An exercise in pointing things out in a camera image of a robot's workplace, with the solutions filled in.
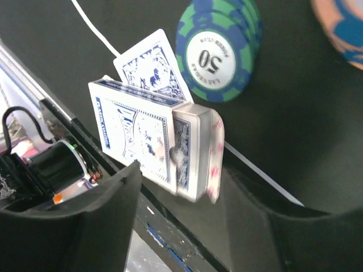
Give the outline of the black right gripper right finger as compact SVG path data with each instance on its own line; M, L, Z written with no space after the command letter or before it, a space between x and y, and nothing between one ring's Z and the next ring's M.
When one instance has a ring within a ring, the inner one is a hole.
M303 207L232 168L222 171L221 194L234 271L362 270L362 208Z

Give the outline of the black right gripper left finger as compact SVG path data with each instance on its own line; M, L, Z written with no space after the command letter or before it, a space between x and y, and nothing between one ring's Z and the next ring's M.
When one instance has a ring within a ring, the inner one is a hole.
M1 270L123 271L141 179L134 161L47 211L1 211Z

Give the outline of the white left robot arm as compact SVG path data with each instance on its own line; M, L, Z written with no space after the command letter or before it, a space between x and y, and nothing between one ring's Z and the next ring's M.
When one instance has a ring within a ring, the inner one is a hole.
M49 147L33 156L14 152L7 126L7 118L14 111L22 111L32 120L41 140ZM45 138L39 122L32 113L20 106L7 109L2 116L5 150L1 152L1 209L24 211L42 204L61 191L85 179L94 185L103 177L87 152L74 138L55 142Z

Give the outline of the green chips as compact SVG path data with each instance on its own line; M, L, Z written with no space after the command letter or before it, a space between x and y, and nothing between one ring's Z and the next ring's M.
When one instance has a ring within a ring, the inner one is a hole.
M188 88L223 103L248 85L261 45L254 1L192 1L180 17L176 59Z

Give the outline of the card drawn from deck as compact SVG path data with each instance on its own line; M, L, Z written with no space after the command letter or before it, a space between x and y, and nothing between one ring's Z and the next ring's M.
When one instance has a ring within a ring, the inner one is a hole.
M113 61L122 82L177 100L193 102L163 29L158 29Z

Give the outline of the pink chips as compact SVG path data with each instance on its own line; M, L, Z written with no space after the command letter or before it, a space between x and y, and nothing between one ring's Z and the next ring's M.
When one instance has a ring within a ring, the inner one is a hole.
M362 69L362 1L317 0L311 7L334 48Z

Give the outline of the blue playing card deck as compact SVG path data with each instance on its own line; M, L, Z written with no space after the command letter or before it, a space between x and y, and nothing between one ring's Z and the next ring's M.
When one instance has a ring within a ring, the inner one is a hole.
M212 108L183 100L172 87L154 91L101 78L88 84L102 150L191 202L220 196L225 131Z

